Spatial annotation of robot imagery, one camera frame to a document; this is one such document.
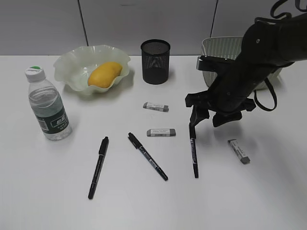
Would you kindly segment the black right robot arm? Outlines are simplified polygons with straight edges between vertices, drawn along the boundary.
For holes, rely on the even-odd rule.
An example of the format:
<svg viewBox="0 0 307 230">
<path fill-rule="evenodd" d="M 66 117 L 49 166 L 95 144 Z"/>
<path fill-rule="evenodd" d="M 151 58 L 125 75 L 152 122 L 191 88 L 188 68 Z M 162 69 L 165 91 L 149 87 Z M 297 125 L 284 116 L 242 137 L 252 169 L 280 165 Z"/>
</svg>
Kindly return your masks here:
<svg viewBox="0 0 307 230">
<path fill-rule="evenodd" d="M 268 76 L 296 61 L 307 58 L 307 15 L 291 19 L 256 22 L 243 36 L 241 52 L 236 59 L 200 56 L 197 69 L 215 72 L 217 77 L 206 91 L 189 93 L 186 107 L 192 108 L 189 126 L 209 118 L 214 111 L 213 126 L 242 118 L 242 111 L 252 111 L 256 106 L 264 111 L 271 109 L 261 105 L 256 97 L 249 98 L 255 88 L 264 82 L 273 100 L 276 93 Z"/>
</svg>

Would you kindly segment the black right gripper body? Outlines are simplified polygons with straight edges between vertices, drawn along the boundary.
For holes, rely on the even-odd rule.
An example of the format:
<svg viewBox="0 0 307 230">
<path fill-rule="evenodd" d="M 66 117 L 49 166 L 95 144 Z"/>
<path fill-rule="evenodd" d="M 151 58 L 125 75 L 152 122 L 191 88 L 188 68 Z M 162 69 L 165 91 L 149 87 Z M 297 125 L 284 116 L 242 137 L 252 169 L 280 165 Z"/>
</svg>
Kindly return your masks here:
<svg viewBox="0 0 307 230">
<path fill-rule="evenodd" d="M 276 66 L 267 64 L 248 63 L 238 56 L 235 60 L 199 56 L 197 69 L 215 72 L 215 80 L 208 90 L 199 93 L 189 93 L 185 98 L 186 107 L 199 105 L 206 109 L 220 113 L 234 113 L 239 110 L 253 110 L 254 103 L 262 110 L 272 111 L 261 105 L 255 97 L 255 102 L 248 96 L 261 83 L 265 82 L 273 96 L 274 106 L 277 106 L 277 96 L 267 77 L 275 72 Z"/>
</svg>

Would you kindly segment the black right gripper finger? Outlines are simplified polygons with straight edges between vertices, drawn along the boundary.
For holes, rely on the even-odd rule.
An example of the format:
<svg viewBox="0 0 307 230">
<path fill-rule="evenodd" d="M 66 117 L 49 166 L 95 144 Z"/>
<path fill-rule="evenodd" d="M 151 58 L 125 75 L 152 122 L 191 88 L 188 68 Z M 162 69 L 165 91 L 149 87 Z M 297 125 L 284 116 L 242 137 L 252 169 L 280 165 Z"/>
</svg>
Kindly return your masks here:
<svg viewBox="0 0 307 230">
<path fill-rule="evenodd" d="M 207 108 L 202 108 L 198 105 L 192 107 L 192 114 L 190 117 L 190 126 L 195 127 L 199 122 L 209 119 L 209 110 Z"/>
<path fill-rule="evenodd" d="M 223 115 L 223 114 L 216 113 L 213 116 L 213 126 L 219 127 L 229 122 L 238 121 L 241 118 L 242 118 L 241 112 L 233 113 L 230 115 Z"/>
</svg>

